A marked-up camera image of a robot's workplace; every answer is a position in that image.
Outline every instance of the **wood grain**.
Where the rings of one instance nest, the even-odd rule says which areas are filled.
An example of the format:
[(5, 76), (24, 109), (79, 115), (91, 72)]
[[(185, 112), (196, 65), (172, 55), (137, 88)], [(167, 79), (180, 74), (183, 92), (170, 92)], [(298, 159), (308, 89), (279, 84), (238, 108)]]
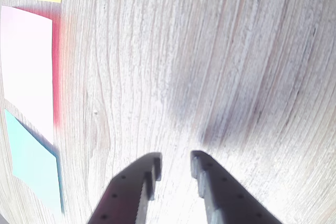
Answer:
[[(110, 179), (151, 151), (163, 174), (147, 223), (206, 223), (193, 149), (283, 223), (336, 222), (336, 0), (0, 3), (55, 23), (62, 223), (86, 223)], [(3, 108), (35, 130), (1, 92), (0, 213), (55, 223), (12, 176)]]

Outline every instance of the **pink paper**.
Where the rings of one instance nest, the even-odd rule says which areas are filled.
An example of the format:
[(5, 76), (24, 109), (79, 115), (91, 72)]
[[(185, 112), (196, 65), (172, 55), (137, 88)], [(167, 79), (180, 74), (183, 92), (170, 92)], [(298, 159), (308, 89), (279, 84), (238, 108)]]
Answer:
[(2, 6), (0, 31), (5, 98), (52, 144), (52, 21)]

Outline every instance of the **gray object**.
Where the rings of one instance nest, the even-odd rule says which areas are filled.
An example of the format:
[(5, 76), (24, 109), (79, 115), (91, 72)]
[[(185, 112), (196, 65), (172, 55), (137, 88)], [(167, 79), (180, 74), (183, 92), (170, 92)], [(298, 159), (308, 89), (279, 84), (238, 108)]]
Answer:
[[(112, 178), (88, 224), (145, 224), (161, 167), (161, 153), (150, 153)], [(208, 224), (281, 224), (205, 152), (191, 152), (191, 171), (205, 201)]]
[(161, 164), (161, 153), (149, 153), (112, 178), (88, 224), (144, 224)]
[(210, 155), (191, 152), (191, 172), (204, 198), (208, 223), (281, 224)]

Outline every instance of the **wooden table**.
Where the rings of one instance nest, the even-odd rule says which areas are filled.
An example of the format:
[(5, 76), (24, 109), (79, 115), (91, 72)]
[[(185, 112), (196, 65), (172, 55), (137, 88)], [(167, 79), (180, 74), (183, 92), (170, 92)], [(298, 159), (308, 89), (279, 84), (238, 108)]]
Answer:
[[(284, 224), (336, 222), (336, 0), (0, 3), (54, 22), (63, 223), (86, 223), (110, 179), (151, 151), (163, 170), (147, 223), (206, 223), (193, 149)], [(0, 101), (0, 213), (55, 223), (12, 175), (3, 108), (34, 127), (2, 89)]]

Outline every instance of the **light blue paper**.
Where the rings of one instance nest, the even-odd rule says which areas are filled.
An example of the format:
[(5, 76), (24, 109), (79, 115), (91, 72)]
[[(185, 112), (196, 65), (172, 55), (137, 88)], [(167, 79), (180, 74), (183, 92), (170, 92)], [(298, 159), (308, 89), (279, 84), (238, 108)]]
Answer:
[(56, 216), (61, 215), (56, 158), (47, 151), (7, 110), (8, 139), (13, 175), (25, 182)]

